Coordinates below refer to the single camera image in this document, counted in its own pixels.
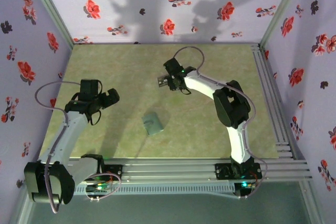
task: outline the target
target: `ventilation grille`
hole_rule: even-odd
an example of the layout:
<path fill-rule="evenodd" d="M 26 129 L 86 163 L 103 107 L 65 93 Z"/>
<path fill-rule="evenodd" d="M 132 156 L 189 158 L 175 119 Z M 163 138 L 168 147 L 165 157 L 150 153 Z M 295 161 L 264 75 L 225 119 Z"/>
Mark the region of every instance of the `ventilation grille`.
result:
<path fill-rule="evenodd" d="M 85 195 L 86 185 L 78 185 L 75 189 L 74 195 Z M 148 194 L 204 194 L 204 193 L 233 193 L 235 187 L 233 183 L 216 183 L 210 185 L 206 183 L 198 184 L 163 184 L 163 185 L 122 185 L 115 194 L 118 195 L 148 195 Z M 106 191 L 97 191 L 95 193 L 88 193 L 88 195 L 104 195 Z"/>

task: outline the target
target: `green table surface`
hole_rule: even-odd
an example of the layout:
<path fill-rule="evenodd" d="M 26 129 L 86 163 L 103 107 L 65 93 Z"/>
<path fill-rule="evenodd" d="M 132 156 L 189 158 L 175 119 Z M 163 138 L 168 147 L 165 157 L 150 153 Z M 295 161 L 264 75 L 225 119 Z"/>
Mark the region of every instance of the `green table surface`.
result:
<path fill-rule="evenodd" d="M 85 153 L 110 157 L 227 158 L 231 148 L 226 128 L 219 121 L 214 102 L 192 91 L 183 95 L 158 87 L 166 74 L 163 64 L 184 45 L 76 45 L 65 81 L 98 79 L 103 91 L 115 88 L 120 101 L 102 110 L 100 122 L 90 124 L 76 142 L 71 157 Z M 255 155 L 277 158 L 274 131 L 269 120 L 255 61 L 249 45 L 195 45 L 206 56 L 201 73 L 220 81 L 237 80 L 257 108 L 248 127 L 249 145 Z M 202 57 L 186 49 L 176 57 L 184 67 L 197 67 Z M 56 107 L 64 108 L 79 86 L 63 84 Z M 156 112 L 164 131 L 147 136 L 141 117 Z M 42 151 L 62 122 L 54 111 Z"/>

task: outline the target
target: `cable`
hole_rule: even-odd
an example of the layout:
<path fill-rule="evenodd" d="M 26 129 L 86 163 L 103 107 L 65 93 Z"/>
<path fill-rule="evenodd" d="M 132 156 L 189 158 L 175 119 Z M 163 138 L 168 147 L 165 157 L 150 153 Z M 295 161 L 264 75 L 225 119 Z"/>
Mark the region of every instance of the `cable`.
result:
<path fill-rule="evenodd" d="M 249 124 L 249 123 L 256 117 L 256 106 L 254 105 L 254 103 L 253 103 L 253 101 L 250 99 L 250 97 L 248 97 L 247 95 L 245 95 L 242 91 L 240 91 L 240 90 L 238 90 L 238 89 L 235 89 L 235 88 L 233 88 L 233 87 L 231 87 L 231 86 L 229 86 L 229 85 L 226 85 L 226 84 L 223 84 L 223 83 L 214 81 L 214 80 L 212 80 L 212 79 L 210 79 L 210 78 L 208 78 L 208 77 L 203 76 L 203 75 L 200 74 L 200 68 L 201 68 L 201 67 L 203 66 L 203 64 L 204 64 L 205 56 L 204 56 L 204 53 L 202 52 L 202 50 L 200 50 L 198 47 L 195 47 L 195 46 L 186 46 L 186 47 L 182 47 L 182 48 L 180 48 L 180 49 L 174 54 L 173 58 L 175 58 L 176 55 L 177 55 L 180 51 L 182 51 L 182 50 L 184 50 L 184 49 L 186 49 L 186 48 L 194 48 L 194 49 L 196 49 L 197 51 L 199 51 L 199 52 L 201 53 L 201 55 L 202 55 L 202 62 L 201 62 L 201 64 L 196 68 L 196 72 L 197 72 L 197 75 L 198 75 L 199 77 L 202 77 L 202 78 L 204 78 L 204 79 L 206 79 L 206 80 L 212 82 L 213 84 L 216 84 L 217 86 L 226 87 L 226 88 L 228 88 L 228 89 L 230 89 L 230 90 L 232 90 L 232 91 L 235 91 L 236 93 L 242 95 L 242 96 L 248 101 L 248 103 L 250 104 L 250 106 L 253 108 L 253 114 L 252 114 L 252 116 L 251 116 L 251 117 L 244 123 L 244 125 L 243 125 L 243 127 L 242 127 L 242 130 L 241 130 L 241 131 L 242 131 L 242 136 L 243 136 L 243 145 L 244 145 L 244 149 L 247 151 L 247 153 L 248 153 L 251 157 L 253 157 L 254 159 L 256 159 L 256 160 L 258 160 L 258 161 L 260 161 L 260 162 L 262 162 L 262 163 L 264 163 L 264 165 L 265 165 L 265 173 L 264 173 L 263 177 L 261 178 L 260 182 L 258 183 L 258 185 L 256 186 L 256 188 L 255 188 L 249 195 L 247 195 L 247 196 L 244 197 L 245 199 L 247 199 L 248 197 L 252 196 L 252 195 L 259 189 L 261 183 L 264 181 L 264 179 L 265 179 L 265 177 L 266 177 L 267 170 L 268 170 L 267 163 L 266 163 L 263 159 L 256 157 L 256 156 L 249 150 L 249 148 L 247 147 L 246 127 L 247 127 L 247 125 L 248 125 L 248 124 Z"/>
<path fill-rule="evenodd" d="M 98 197 L 98 198 L 90 198 L 87 194 L 86 194 L 86 196 L 91 200 L 91 201 L 99 201 L 100 199 L 104 199 L 104 198 L 107 198 L 107 197 L 109 197 L 109 196 L 111 196 L 112 194 L 114 194 L 116 191 L 118 191 L 119 189 L 120 189 L 120 187 L 121 187 L 121 178 L 117 175 L 117 174 L 114 174 L 114 173 L 98 173 L 98 174 L 93 174 L 93 175 L 91 175 L 91 176 L 89 176 L 88 178 L 95 178 L 95 177 L 99 177 L 99 176 L 102 176 L 102 175 L 108 175 L 108 176 L 113 176 L 113 177 L 116 177 L 118 180 L 119 180 L 119 185 L 118 185 L 118 187 L 115 189 L 115 190 L 113 190 L 112 192 L 110 192 L 110 193 L 108 193 L 108 194 L 106 194 L 106 195 L 104 195 L 104 196 L 100 196 L 100 197 Z"/>
<path fill-rule="evenodd" d="M 50 206 L 51 206 L 51 209 L 53 210 L 53 212 L 56 214 L 58 212 L 58 209 L 59 209 L 59 205 L 60 205 L 60 202 L 55 205 L 55 202 L 54 202 L 54 197 L 53 197 L 53 192 L 51 191 L 51 185 L 50 185 L 50 177 L 49 177 L 49 164 L 50 164 L 50 160 L 51 160 L 51 157 L 56 149 L 56 146 L 58 144 L 58 142 L 60 141 L 60 139 L 62 138 L 65 130 L 67 129 L 68 127 L 68 122 L 69 122 L 69 117 L 68 117 L 68 114 L 65 112 L 64 109 L 61 109 L 61 108 L 53 108 L 51 106 L 46 106 L 44 104 L 42 104 L 38 99 L 37 99 L 37 94 L 38 92 L 44 88 L 45 86 L 49 86 L 51 84 L 55 84 L 55 83 L 69 83 L 69 84 L 77 84 L 77 85 L 80 85 L 79 83 L 77 82 L 72 82 L 72 81 L 53 81 L 53 82 L 50 82 L 50 83 L 47 83 L 41 87 L 38 88 L 38 90 L 36 90 L 35 92 L 35 100 L 36 102 L 41 105 L 43 108 L 46 108 L 46 109 L 49 109 L 49 110 L 59 110 L 59 111 L 62 111 L 63 114 L 64 114 L 64 117 L 65 117 L 65 125 L 63 126 L 63 129 L 61 130 L 60 134 L 58 135 L 58 137 L 56 138 L 56 141 L 54 142 L 53 146 L 51 147 L 51 150 L 48 154 L 48 158 L 47 158 L 47 162 L 46 162 L 46 165 L 45 165 L 45 168 L 44 168 L 44 180 L 45 180 L 45 184 L 46 184 L 46 188 L 47 188 L 47 193 L 48 193 L 48 197 L 49 197 L 49 201 L 50 201 Z"/>
<path fill-rule="evenodd" d="M 231 199 L 240 199 L 241 198 L 241 196 L 236 196 L 234 194 L 221 194 L 221 193 L 214 193 L 213 191 L 207 192 L 206 194 L 221 196 L 221 197 L 231 198 Z"/>
<path fill-rule="evenodd" d="M 258 177 L 257 177 L 257 175 L 255 174 L 255 173 L 253 173 L 253 172 L 250 172 L 253 176 L 254 176 L 254 178 L 256 179 L 256 181 L 254 181 L 253 183 L 251 183 L 251 185 L 254 185 L 254 184 L 256 184 L 257 182 L 258 182 Z"/>
<path fill-rule="evenodd" d="M 58 212 L 60 202 L 59 202 L 57 205 L 55 205 L 55 201 L 54 201 L 54 197 L 53 197 L 53 192 L 52 192 L 52 190 L 51 190 L 51 185 L 50 185 L 49 164 L 50 164 L 50 160 L 51 160 L 52 155 L 53 155 L 53 153 L 54 153 L 54 151 L 55 151 L 55 149 L 56 149 L 56 146 L 57 146 L 58 142 L 60 141 L 60 139 L 61 139 L 62 136 L 64 135 L 65 130 L 66 130 L 67 127 L 68 127 L 69 117 L 68 117 L 68 114 L 66 113 L 66 111 L 65 111 L 64 109 L 61 109 L 61 108 L 53 108 L 53 107 L 51 107 L 51 106 L 46 106 L 46 105 L 44 105 L 43 103 L 41 103 L 41 102 L 38 100 L 38 98 L 37 98 L 37 94 L 38 94 L 38 92 L 39 92 L 42 88 L 44 88 L 44 87 L 46 87 L 46 86 L 48 86 L 48 85 L 51 85 L 51 84 L 56 84 L 56 83 L 61 83 L 61 84 L 62 84 L 62 83 L 69 83 L 69 84 L 77 84 L 77 85 L 80 85 L 79 83 L 77 83 L 77 82 L 72 82 L 72 81 L 53 81 L 53 82 L 47 83 L 47 84 L 45 84 L 45 85 L 39 87 L 39 88 L 36 90 L 35 95 L 34 95 L 34 96 L 35 96 L 35 100 L 36 100 L 36 102 L 37 102 L 39 105 L 41 105 L 43 108 L 46 108 L 46 109 L 49 109 L 49 110 L 59 110 L 59 111 L 62 111 L 63 114 L 64 114 L 64 117 L 65 117 L 65 125 L 63 126 L 63 128 L 62 128 L 60 134 L 58 135 L 58 137 L 56 138 L 56 140 L 55 140 L 53 146 L 51 147 L 51 150 L 50 150 L 50 152 L 49 152 L 49 154 L 48 154 L 47 162 L 46 162 L 46 164 L 45 164 L 45 169 L 44 169 L 44 178 L 45 178 L 45 185 L 46 185 L 46 188 L 47 188 L 47 194 L 48 194 L 48 197 L 49 197 L 49 202 L 50 202 L 51 209 L 52 209 L 53 213 L 55 213 L 55 214 Z M 117 190 L 119 190 L 119 188 L 121 187 L 121 179 L 120 179 L 120 177 L 119 177 L 118 175 L 113 174 L 113 173 L 101 173 L 101 174 L 95 174 L 95 175 L 91 175 L 91 176 L 89 176 L 88 178 L 94 178 L 94 177 L 98 177 L 98 176 L 101 176 L 101 175 L 114 176 L 114 177 L 116 177 L 116 178 L 119 180 L 119 182 L 120 182 L 120 183 L 119 183 L 119 186 L 117 187 L 117 189 L 115 189 L 114 191 L 112 191 L 111 193 L 109 193 L 109 194 L 107 194 L 107 195 L 105 195 L 105 196 L 100 197 L 101 199 L 104 199 L 104 198 L 106 198 L 106 197 L 112 195 L 113 193 L 115 193 Z"/>

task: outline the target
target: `lavender wall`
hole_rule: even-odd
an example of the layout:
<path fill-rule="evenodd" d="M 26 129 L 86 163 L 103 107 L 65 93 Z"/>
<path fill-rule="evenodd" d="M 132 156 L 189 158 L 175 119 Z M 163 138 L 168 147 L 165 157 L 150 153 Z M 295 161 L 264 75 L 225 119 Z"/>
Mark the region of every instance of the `lavender wall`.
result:
<path fill-rule="evenodd" d="M 0 0 L 0 10 L 0 223 L 8 223 L 51 117 L 34 93 L 60 80 L 71 50 L 40 0 Z M 58 89 L 43 90 L 41 101 L 50 104 Z"/>
<path fill-rule="evenodd" d="M 336 219 L 336 1 L 292 0 L 266 56 L 327 218 Z"/>
<path fill-rule="evenodd" d="M 281 0 L 52 1 L 77 43 L 258 43 Z"/>

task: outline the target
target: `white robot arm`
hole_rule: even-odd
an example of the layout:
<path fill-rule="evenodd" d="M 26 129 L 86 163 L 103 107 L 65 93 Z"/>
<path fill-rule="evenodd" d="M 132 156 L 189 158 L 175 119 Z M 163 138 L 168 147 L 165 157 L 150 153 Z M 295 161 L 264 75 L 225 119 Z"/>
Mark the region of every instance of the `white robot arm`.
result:
<path fill-rule="evenodd" d="M 26 165 L 24 174 L 28 195 L 34 202 L 49 202 L 47 193 L 49 183 L 54 203 L 67 204 L 72 199 L 78 184 L 92 174 L 105 172 L 103 157 L 95 154 L 86 154 L 73 166 L 68 166 L 70 154 L 79 135 L 89 122 L 93 125 L 92 115 L 101 114 L 101 109 L 119 101 L 115 89 L 108 90 L 108 94 L 98 93 L 99 82 L 81 81 L 80 92 L 76 93 L 65 106 L 67 119 L 62 122 L 55 138 L 37 162 L 29 162 Z"/>
<path fill-rule="evenodd" d="M 250 156 L 244 127 L 251 108 L 242 95 L 239 83 L 233 80 L 225 85 L 220 84 L 199 74 L 193 67 L 184 69 L 175 58 L 168 60 L 163 66 L 168 74 L 158 78 L 159 87 L 169 86 L 170 90 L 180 90 L 183 94 L 191 94 L 190 90 L 196 90 L 214 100 L 218 119 L 228 130 L 232 149 L 231 167 L 224 177 L 244 179 L 251 173 L 256 174 L 260 166 Z"/>
<path fill-rule="evenodd" d="M 211 99 L 214 99 L 214 93 L 216 92 L 216 90 L 220 88 L 218 85 L 214 84 L 215 80 L 214 82 L 210 82 L 203 76 L 199 76 L 196 70 L 193 70 L 190 73 L 188 73 L 187 76 L 184 77 L 184 81 L 188 89 L 196 90 L 208 96 Z M 245 121 L 242 121 L 236 129 L 232 126 L 226 127 L 231 143 L 231 157 L 239 164 L 246 162 L 250 158 L 250 155 L 246 151 L 243 140 L 242 129 L 244 124 Z M 246 142 L 248 143 L 247 134 L 245 135 L 245 139 Z"/>

